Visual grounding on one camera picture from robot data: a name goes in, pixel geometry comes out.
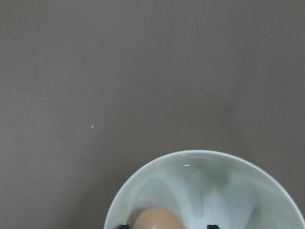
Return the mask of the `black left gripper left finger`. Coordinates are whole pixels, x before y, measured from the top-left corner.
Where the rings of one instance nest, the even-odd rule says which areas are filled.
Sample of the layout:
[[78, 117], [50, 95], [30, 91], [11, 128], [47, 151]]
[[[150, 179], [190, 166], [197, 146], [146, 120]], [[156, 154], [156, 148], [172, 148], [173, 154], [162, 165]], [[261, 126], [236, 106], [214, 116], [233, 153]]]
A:
[[130, 229], [130, 225], [119, 225], [118, 229]]

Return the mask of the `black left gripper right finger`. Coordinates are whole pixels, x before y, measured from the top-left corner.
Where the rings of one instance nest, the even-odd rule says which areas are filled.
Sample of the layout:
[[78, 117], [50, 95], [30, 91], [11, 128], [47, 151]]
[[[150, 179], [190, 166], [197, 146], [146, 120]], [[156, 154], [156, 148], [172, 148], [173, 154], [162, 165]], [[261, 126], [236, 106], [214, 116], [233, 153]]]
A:
[[218, 225], [207, 225], [207, 229], [219, 229]]

